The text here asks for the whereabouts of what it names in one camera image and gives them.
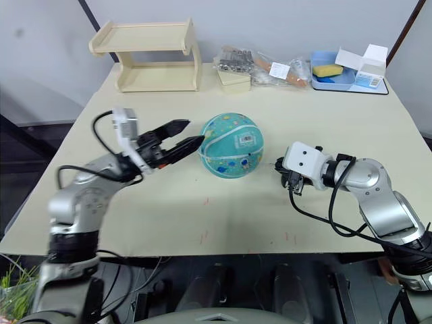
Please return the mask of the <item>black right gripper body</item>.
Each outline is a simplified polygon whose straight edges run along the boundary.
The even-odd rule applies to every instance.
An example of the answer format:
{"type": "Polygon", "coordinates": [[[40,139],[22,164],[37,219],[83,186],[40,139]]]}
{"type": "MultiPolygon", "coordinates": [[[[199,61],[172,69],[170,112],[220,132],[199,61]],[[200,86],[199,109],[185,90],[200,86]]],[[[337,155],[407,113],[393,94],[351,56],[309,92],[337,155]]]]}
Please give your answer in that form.
{"type": "Polygon", "coordinates": [[[289,171],[286,184],[289,192],[297,196],[302,195],[304,188],[304,177],[301,174],[295,171],[289,171]]]}

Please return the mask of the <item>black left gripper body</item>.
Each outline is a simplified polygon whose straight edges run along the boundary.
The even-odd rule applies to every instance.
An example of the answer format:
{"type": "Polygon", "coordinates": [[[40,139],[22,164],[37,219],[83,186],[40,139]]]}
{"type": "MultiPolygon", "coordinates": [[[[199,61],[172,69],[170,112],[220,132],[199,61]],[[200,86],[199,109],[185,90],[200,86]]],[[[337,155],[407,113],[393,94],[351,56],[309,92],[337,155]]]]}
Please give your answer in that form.
{"type": "Polygon", "coordinates": [[[138,154],[151,169],[167,166],[165,151],[161,148],[162,142],[167,138],[166,132],[145,132],[138,137],[138,154]]]}

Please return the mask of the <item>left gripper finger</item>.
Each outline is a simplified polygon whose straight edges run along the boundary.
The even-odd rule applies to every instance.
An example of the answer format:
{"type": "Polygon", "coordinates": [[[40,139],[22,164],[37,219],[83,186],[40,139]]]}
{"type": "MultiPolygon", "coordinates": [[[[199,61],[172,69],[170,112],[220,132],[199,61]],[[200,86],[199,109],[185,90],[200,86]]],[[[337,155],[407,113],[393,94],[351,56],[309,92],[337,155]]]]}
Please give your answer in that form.
{"type": "Polygon", "coordinates": [[[205,137],[203,135],[191,136],[177,143],[173,148],[164,151],[161,164],[174,164],[191,155],[199,149],[204,139],[205,137]]]}
{"type": "Polygon", "coordinates": [[[159,140],[165,140],[181,133],[189,123],[188,119],[173,119],[154,129],[153,132],[159,140]]]}

